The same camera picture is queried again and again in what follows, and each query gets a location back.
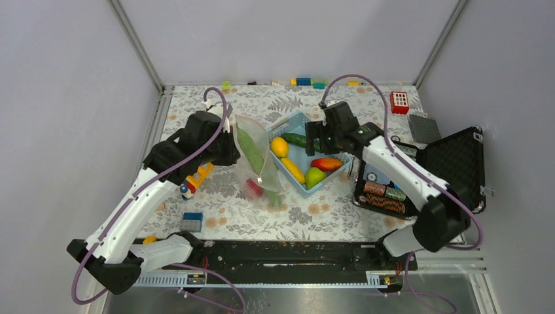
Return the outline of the yellow lemon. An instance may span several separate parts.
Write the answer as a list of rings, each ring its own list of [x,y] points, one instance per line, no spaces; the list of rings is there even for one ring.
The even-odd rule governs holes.
[[[289,144],[281,137],[275,137],[270,143],[270,150],[277,158],[286,158],[289,153]]]

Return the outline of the clear pink zip top bag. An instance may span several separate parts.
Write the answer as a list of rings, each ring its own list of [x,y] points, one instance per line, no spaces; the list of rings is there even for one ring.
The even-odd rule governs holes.
[[[236,115],[234,142],[240,158],[235,173],[242,194],[263,209],[280,210],[284,189],[270,151],[266,128],[247,116]]]

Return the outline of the yellow corn cob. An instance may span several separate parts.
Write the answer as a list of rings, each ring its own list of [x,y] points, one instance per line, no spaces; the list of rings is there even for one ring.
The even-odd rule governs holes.
[[[305,176],[294,162],[292,162],[289,158],[282,158],[281,163],[299,184],[305,184]]]

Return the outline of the green apple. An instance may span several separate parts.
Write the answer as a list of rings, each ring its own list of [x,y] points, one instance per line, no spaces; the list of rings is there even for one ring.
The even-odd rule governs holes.
[[[309,170],[307,170],[304,176],[306,180],[306,190],[311,190],[313,187],[323,181],[327,177],[327,174],[317,167],[311,167],[309,168]]]

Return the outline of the red apple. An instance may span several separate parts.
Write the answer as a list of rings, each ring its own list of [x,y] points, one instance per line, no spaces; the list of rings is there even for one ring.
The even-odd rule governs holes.
[[[264,194],[264,190],[252,179],[247,179],[244,185],[244,194],[251,200],[259,199]]]

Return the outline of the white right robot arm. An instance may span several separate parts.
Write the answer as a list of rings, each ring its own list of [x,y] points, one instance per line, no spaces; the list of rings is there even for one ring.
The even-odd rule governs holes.
[[[314,154],[315,140],[322,153],[354,155],[397,184],[419,212],[413,225],[381,238],[383,247],[375,252],[381,268],[394,268],[409,252],[437,252],[469,228],[471,218],[460,200],[466,191],[453,191],[448,182],[406,158],[377,125],[360,124],[345,101],[319,107],[325,118],[306,124],[307,155]]]

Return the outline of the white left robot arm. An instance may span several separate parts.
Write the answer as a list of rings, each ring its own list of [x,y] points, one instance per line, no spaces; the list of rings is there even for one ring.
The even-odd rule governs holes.
[[[184,128],[153,146],[118,207],[92,235],[73,239],[67,252],[112,294],[122,294],[141,274],[170,264],[197,268],[203,260],[202,243],[189,232],[149,245],[135,239],[155,209],[200,166],[231,166],[239,157],[228,118],[196,111]]]

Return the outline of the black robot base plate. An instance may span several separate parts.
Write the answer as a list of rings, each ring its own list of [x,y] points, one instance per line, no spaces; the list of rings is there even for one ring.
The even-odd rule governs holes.
[[[188,265],[207,268],[238,284],[362,284],[367,273],[396,274],[416,259],[388,257],[375,243],[317,241],[214,241],[195,250]]]

